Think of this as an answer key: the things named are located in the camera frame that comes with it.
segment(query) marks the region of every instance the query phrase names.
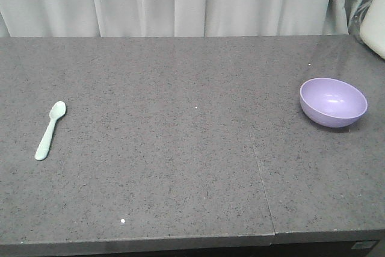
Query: bowl rim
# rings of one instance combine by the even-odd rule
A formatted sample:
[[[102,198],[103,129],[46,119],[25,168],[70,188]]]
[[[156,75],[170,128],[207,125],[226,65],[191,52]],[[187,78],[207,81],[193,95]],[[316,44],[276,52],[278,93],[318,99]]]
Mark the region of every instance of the bowl rim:
[[[317,80],[317,79],[327,79],[327,80],[331,80],[331,81],[337,81],[337,82],[341,82],[345,85],[348,85],[350,87],[352,87],[356,92],[359,93],[359,95],[363,98],[363,100],[365,101],[365,108],[364,110],[362,111],[362,113],[356,115],[356,116],[352,116],[352,117],[336,117],[336,116],[333,116],[332,114],[326,114],[326,113],[323,113],[322,111],[319,111],[317,109],[315,109],[314,107],[312,107],[306,100],[305,98],[303,97],[303,94],[302,94],[302,89],[303,87],[308,83],[308,82],[311,82],[311,81],[314,81],[314,80]],[[335,119],[340,119],[340,120],[350,120],[350,119],[355,119],[356,117],[361,117],[362,115],[364,115],[364,113],[368,110],[368,101],[366,100],[366,97],[363,95],[362,92],[360,92],[359,89],[357,89],[356,87],[354,87],[353,85],[345,82],[345,81],[340,81],[339,79],[335,79],[335,78],[311,78],[311,79],[308,79],[307,81],[305,81],[302,85],[301,85],[301,88],[300,88],[300,95],[301,95],[301,99],[302,101],[304,101],[304,103],[306,105],[308,105],[309,107],[312,108],[312,110],[315,110],[317,113],[320,113],[320,114],[323,114],[324,116],[327,116],[327,117],[332,117],[332,118],[335,118]]]

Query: spoon bowl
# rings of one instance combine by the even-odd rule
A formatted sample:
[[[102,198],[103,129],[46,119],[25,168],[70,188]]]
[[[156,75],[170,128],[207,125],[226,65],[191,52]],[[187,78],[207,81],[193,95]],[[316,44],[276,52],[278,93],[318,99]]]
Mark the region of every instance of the spoon bowl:
[[[49,112],[49,117],[52,119],[60,119],[66,114],[66,104],[62,101],[58,101],[54,104]]]

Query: bowl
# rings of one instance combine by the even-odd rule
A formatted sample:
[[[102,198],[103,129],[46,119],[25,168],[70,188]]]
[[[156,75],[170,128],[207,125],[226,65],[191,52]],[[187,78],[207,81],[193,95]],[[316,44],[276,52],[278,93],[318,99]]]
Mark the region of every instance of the bowl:
[[[305,114],[314,122],[329,128],[348,126],[368,109],[364,95],[338,79],[310,79],[301,86],[300,95]]]

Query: spoon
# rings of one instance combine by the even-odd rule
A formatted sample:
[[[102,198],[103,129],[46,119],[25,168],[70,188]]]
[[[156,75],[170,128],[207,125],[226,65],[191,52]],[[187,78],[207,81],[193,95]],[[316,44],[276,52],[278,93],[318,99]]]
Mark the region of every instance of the spoon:
[[[63,117],[66,113],[66,104],[62,101],[59,101],[54,104],[49,112],[49,117],[51,120],[49,121],[48,127],[42,140],[40,141],[39,146],[37,147],[37,151],[35,154],[35,159],[37,161],[41,161],[45,159],[48,155],[49,147],[51,145],[52,134],[54,133],[55,124],[58,119]]]

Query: countertop edge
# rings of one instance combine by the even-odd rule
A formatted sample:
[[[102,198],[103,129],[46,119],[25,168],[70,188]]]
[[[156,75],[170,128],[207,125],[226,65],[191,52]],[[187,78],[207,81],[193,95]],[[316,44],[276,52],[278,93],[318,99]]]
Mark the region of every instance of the countertop edge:
[[[274,234],[245,236],[169,237],[159,239],[82,241],[68,243],[0,244],[2,256],[39,257],[108,253],[153,252],[218,247],[269,246]]]
[[[276,232],[272,244],[369,241],[385,238],[385,229],[324,232]]]

